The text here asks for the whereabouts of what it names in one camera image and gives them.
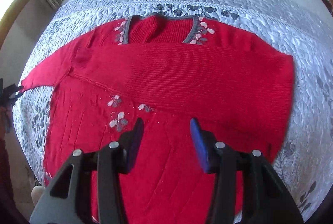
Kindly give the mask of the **left hand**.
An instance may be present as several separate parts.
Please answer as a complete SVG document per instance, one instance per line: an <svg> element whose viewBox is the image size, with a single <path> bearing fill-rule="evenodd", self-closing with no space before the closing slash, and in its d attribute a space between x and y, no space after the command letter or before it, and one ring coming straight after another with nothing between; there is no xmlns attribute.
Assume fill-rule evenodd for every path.
<svg viewBox="0 0 333 224"><path fill-rule="evenodd" d="M12 107L1 106L1 132L0 137L1 139L5 138L5 135L10 132L12 128Z"/></svg>

